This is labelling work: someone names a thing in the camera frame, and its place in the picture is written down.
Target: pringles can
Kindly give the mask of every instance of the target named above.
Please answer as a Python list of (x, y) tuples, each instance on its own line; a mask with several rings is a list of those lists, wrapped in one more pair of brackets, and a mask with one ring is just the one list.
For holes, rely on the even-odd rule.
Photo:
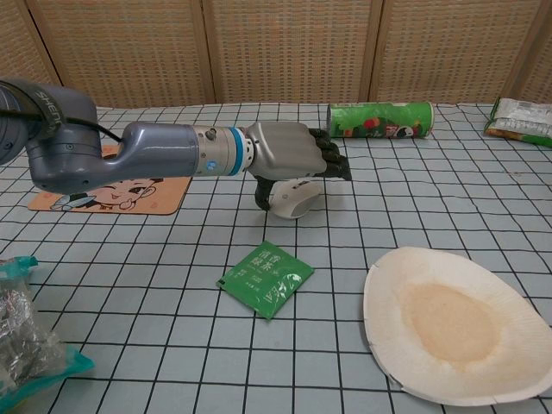
[(327, 125), (332, 138), (424, 138), (434, 118), (431, 102), (337, 103)]

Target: rattan screen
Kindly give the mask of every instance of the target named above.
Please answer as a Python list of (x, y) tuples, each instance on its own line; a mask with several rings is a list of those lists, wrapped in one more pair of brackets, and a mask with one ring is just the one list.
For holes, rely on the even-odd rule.
[(494, 101), (540, 2), (385, 1), (371, 100)]
[(0, 77), (58, 83), (23, 1), (0, 0)]
[(378, 9), (373, 22), (375, 3), (204, 0), (217, 100), (314, 103), (366, 96), (380, 17)]
[(535, 51), (534, 64), (526, 76), (520, 99), (543, 104), (552, 104), (552, 22), (543, 33), (543, 44)]
[(67, 85), (99, 105), (213, 102), (199, 0), (29, 0)]

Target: mouse pad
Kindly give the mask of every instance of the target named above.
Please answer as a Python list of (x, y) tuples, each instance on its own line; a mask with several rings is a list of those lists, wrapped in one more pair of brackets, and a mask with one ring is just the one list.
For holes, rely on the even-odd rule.
[[(102, 147), (103, 157), (106, 160), (114, 158), (117, 149), (115, 145)], [(41, 192), (31, 201), (28, 209), (168, 215), (179, 208), (190, 181), (188, 177), (128, 179), (70, 196)]]

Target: table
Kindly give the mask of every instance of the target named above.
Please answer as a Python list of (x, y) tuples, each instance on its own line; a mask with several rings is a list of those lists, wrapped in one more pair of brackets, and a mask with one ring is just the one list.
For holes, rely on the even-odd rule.
[[(322, 181), (325, 195), (296, 222), (257, 209), (250, 175), (194, 179), (171, 216), (33, 212), (27, 159), (0, 167), (0, 257), (37, 256), (30, 289), (41, 320), (97, 364), (16, 412), (552, 411), (552, 391), (494, 411), (413, 398), (377, 368), (364, 334), (367, 269), (405, 245), (471, 258), (552, 323), (552, 150), (483, 136), (490, 110), (437, 105), (425, 140), (338, 141), (354, 182)], [(324, 127), (326, 106), (98, 114), (118, 134), (134, 120)], [(270, 323), (215, 286), (263, 239), (317, 269)]]

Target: white paper plate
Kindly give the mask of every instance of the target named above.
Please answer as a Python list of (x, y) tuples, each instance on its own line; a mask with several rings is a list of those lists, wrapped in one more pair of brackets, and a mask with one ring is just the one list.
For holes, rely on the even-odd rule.
[(516, 291), (455, 254), (399, 248), (372, 265), (364, 324), (381, 369), (447, 405), (531, 398), (552, 386), (552, 329)]

